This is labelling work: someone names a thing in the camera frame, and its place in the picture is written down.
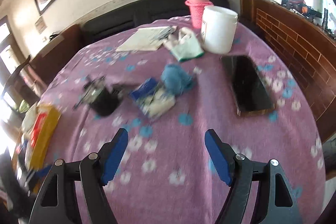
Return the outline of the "blue floral tissue pack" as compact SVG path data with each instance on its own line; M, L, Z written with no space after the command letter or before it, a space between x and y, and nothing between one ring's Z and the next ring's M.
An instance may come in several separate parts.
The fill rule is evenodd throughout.
M156 119L175 105L175 96L169 93L163 83L149 78L129 93L131 100L149 119Z

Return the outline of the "yellow cardboard box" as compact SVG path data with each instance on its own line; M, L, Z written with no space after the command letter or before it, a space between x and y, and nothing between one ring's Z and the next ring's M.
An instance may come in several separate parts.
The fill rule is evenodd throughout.
M47 113L47 118L35 147L31 147L31 132L40 113ZM25 190L36 193L42 179L50 170L50 166L45 165L45 158L60 116L60 112L53 105L35 103L23 117L13 161L19 185Z

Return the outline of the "pink thermos bottle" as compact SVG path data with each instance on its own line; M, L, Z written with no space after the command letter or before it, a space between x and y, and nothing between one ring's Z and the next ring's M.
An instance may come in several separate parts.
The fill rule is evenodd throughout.
M193 28L201 29L204 8L213 3L210 0L187 0L185 4L189 7Z

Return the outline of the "black leather sofa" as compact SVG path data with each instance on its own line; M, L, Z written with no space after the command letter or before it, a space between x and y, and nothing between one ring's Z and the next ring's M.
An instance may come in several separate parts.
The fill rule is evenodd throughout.
M155 20L189 15L185 1L139 0L88 20L81 28L85 45Z

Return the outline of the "dark wooden chair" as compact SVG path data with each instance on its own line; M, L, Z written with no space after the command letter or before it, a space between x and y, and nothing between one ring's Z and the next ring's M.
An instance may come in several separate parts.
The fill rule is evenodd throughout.
M27 102L30 106L33 105L38 96L31 90L31 88L25 83L23 77L21 76L21 71L29 65L31 60L31 56L29 55L26 60L21 63L15 71L10 75L7 79L5 86L3 87L1 99L3 99L4 95L11 90L14 90L16 94L18 94L25 102Z

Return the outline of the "white green-cuff glove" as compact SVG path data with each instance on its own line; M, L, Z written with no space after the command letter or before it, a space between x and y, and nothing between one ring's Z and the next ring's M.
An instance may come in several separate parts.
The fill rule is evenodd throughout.
M163 39L163 45L178 62L196 59L204 55L196 34L187 27L179 29L178 37L169 34Z

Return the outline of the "black smartphone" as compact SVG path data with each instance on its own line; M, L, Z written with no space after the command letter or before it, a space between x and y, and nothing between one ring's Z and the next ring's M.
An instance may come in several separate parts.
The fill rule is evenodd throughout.
M250 57L222 56L220 60L231 85L238 116L264 115L275 110L273 99Z

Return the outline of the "white plastic jar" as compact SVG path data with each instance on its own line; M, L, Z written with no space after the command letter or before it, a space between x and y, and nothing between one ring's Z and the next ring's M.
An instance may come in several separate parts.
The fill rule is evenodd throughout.
M202 15L201 45L215 54L227 54L232 47L238 13L219 6L206 6Z

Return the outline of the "brown wooden cabinet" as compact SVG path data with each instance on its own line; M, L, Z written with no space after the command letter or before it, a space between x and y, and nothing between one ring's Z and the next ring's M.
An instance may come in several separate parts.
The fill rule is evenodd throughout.
M319 27L270 1L240 0L240 12L288 65L326 142L335 134L335 42Z

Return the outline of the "blue knitted cloth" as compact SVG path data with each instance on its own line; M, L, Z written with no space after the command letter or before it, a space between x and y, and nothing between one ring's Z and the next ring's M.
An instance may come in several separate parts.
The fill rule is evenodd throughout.
M194 86L194 79L181 66L167 64L161 74L165 88L175 96L181 96Z

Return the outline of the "purple floral tablecloth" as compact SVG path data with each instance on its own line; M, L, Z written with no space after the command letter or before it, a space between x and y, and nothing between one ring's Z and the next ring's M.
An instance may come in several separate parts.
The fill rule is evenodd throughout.
M160 78L175 62L160 48L154 52L117 52L134 34L128 30L80 50L59 72L42 102L61 114L45 164L83 159L110 141L120 127L129 143L116 177L106 187L119 223L214 223L228 193L205 147L213 129L223 142L248 159L277 159L297 197L304 223L322 211L325 168L315 119L298 83L281 59L255 34L238 25L231 53L249 56L266 82L276 109L240 117L218 55L205 53L182 63L195 80L161 117L148 119L129 98L101 118L80 99L87 76L104 76L108 85L142 84Z

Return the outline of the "white paper notebook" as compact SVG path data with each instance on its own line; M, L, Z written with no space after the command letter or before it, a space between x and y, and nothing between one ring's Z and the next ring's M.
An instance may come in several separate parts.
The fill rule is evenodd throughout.
M162 45L163 39L173 34L176 29L177 26L139 28L116 48L116 52L156 51Z

